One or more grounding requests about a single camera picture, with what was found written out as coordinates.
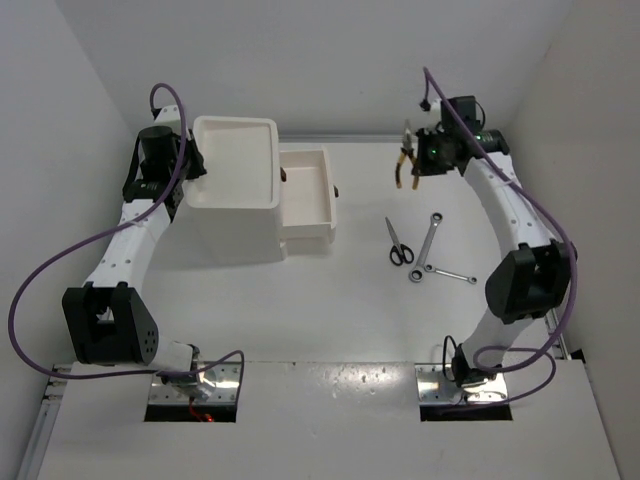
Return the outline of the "yellow handled pliers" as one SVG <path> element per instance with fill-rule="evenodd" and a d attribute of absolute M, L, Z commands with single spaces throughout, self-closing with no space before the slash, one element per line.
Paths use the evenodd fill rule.
<path fill-rule="evenodd" d="M 411 163 L 411 167 L 415 167 L 417 158 L 413 147 L 413 132 L 410 121 L 405 120 L 403 126 L 403 133 L 401 137 L 400 155 L 396 161 L 394 170 L 394 181 L 397 189 L 402 188 L 401 169 L 406 161 Z"/>

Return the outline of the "white drawer cabinet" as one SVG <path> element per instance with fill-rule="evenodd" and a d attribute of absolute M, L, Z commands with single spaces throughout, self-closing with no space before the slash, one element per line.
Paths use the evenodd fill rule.
<path fill-rule="evenodd" d="M 216 264 L 284 260 L 276 123 L 267 118 L 201 115 L 195 118 L 191 135 L 206 173 L 183 184 L 184 201 Z"/>

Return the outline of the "white drawer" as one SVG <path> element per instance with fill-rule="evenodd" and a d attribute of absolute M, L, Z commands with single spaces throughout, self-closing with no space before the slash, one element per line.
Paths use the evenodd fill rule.
<path fill-rule="evenodd" d="M 281 239 L 320 238 L 332 243 L 336 194 L 326 149 L 281 151 L 279 159 L 287 178 L 281 184 Z"/>
<path fill-rule="evenodd" d="M 326 255 L 335 239 L 335 229 L 329 224 L 286 226 L 282 239 L 290 255 Z"/>

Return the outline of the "white bottom drawer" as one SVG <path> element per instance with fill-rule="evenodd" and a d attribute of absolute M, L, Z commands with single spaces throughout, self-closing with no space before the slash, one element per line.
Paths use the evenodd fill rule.
<path fill-rule="evenodd" d="M 335 229 L 329 224 L 286 226 L 282 239 L 290 255 L 326 255 L 335 239 Z"/>

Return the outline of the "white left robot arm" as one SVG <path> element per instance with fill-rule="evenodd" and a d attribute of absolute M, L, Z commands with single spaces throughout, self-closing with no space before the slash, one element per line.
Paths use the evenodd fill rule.
<path fill-rule="evenodd" d="M 184 197 L 182 184 L 205 174 L 178 106 L 154 112 L 136 138 L 123 187 L 119 230 L 81 287 L 69 288 L 62 307 L 77 359 L 83 364 L 148 368 L 192 400 L 213 388 L 196 373 L 198 349 L 159 333 L 140 292 L 153 252 Z"/>

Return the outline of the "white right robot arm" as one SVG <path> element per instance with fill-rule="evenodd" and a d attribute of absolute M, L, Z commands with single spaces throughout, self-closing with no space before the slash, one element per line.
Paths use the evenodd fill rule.
<path fill-rule="evenodd" d="M 448 362 L 451 381 L 462 389 L 525 368 L 546 355 L 553 334 L 528 359 L 513 366 L 504 357 L 538 319 L 576 296 L 577 254 L 559 225 L 543 221 L 542 207 L 523 189 L 510 148 L 498 130 L 484 127 L 484 111 L 472 96 L 423 99 L 427 124 L 407 130 L 417 148 L 412 175 L 458 172 L 474 191 L 493 227 L 501 261 L 487 278 L 486 311 Z"/>

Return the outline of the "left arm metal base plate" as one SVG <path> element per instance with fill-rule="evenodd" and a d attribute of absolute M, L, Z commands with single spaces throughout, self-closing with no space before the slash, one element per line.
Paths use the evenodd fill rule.
<path fill-rule="evenodd" d="M 225 362 L 196 375 L 176 379 L 152 377 L 148 404 L 153 406 L 230 407 L 236 404 L 241 386 L 242 365 Z"/>

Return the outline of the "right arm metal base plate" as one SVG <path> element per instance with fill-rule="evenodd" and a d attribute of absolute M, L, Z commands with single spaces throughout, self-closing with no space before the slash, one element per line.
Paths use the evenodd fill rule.
<path fill-rule="evenodd" d="M 416 384 L 421 407 L 455 407 L 497 404 L 508 399 L 502 374 L 481 376 L 458 386 L 451 379 L 450 365 L 416 364 Z"/>

